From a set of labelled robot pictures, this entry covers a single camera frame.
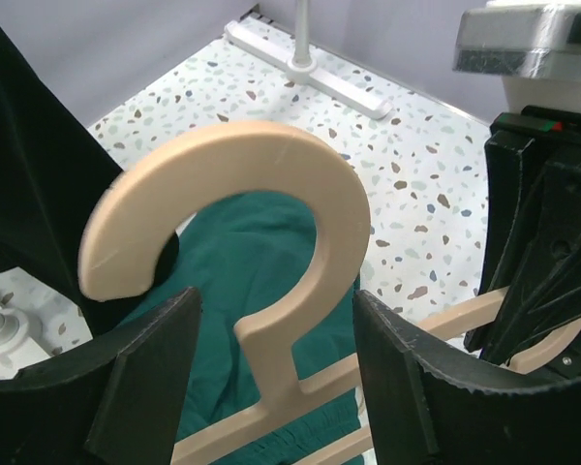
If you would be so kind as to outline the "beige wooden hanger front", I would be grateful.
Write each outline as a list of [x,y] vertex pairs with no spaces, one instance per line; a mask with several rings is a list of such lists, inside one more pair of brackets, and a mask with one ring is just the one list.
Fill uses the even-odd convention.
[[85,229],[89,298],[186,287],[172,464],[581,464],[581,135],[503,114],[487,144],[479,296],[412,323],[359,289],[351,165],[269,121],[185,134],[121,174]]

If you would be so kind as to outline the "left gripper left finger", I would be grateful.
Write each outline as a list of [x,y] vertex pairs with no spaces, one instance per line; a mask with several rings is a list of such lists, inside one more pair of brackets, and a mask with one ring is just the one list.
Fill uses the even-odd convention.
[[199,334],[195,288],[0,381],[0,464],[168,464]]

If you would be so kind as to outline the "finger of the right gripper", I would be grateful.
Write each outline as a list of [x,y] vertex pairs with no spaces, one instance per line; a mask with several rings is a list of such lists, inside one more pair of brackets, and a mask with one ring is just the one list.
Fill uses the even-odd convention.
[[546,162],[536,139],[493,135],[484,145],[488,182],[488,223],[479,292],[495,288],[498,267],[516,214]]
[[581,318],[581,154],[547,156],[516,214],[493,284],[489,292],[506,290],[498,314],[464,342],[488,362],[505,363]]

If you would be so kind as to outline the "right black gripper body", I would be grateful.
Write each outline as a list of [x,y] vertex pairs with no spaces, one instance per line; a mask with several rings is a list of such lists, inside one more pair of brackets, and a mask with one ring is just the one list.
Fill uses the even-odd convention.
[[520,113],[502,112],[489,129],[492,136],[505,131],[543,142],[581,148],[581,113],[526,106]]

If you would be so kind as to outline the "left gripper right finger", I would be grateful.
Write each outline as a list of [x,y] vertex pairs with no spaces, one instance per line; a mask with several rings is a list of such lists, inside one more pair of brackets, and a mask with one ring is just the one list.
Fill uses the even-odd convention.
[[581,376],[469,356],[360,291],[354,339],[380,464],[581,464]]

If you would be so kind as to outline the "teal green shorts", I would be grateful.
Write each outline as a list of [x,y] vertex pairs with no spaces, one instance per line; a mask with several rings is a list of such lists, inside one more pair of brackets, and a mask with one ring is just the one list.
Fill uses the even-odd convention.
[[[175,441],[248,408],[260,399],[233,326],[284,296],[314,251],[313,215],[300,201],[256,192],[200,211],[179,235],[178,258],[161,288],[202,297],[199,338]],[[300,378],[355,352],[353,291],[292,348]],[[293,464],[359,428],[355,389],[213,462]]]

